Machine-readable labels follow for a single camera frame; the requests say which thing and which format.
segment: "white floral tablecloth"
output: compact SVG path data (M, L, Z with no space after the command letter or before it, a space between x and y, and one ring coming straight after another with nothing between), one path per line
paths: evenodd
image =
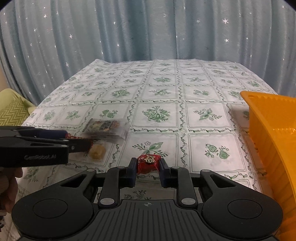
M193 173L211 169L270 195L266 172L248 136L249 108L240 91L275 93L244 66L232 62L154 60L111 64L102 60L82 69L53 91L25 126L65 129L79 136L90 118L125 118L131 130L123 145L107 144L102 162L82 153L67 165L24 168L17 199L85 169L106 172L127 166L142 153L160 154L169 166ZM167 199L157 173L140 175L126 199ZM18 238L10 215L3 240Z

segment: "yellow basket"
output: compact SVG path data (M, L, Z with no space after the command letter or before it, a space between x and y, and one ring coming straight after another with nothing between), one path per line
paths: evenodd
M281 241L296 240L296 98L242 91L249 105L250 136L284 212Z

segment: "human hand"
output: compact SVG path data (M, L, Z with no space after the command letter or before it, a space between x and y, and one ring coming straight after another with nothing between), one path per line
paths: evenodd
M0 204L1 209L11 213L17 196L16 177L22 177L22 168L3 168L0 172Z

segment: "blue curtain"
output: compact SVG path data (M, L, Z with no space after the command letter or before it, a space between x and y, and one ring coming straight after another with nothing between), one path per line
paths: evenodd
M0 15L8 83L34 104L96 58L229 60L296 96L295 11L283 0L14 0Z

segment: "chevron patterned fabric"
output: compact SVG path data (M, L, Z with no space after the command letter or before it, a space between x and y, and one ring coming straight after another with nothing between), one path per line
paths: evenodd
M29 113L21 98L17 98L5 109L0 110L0 126L20 126Z

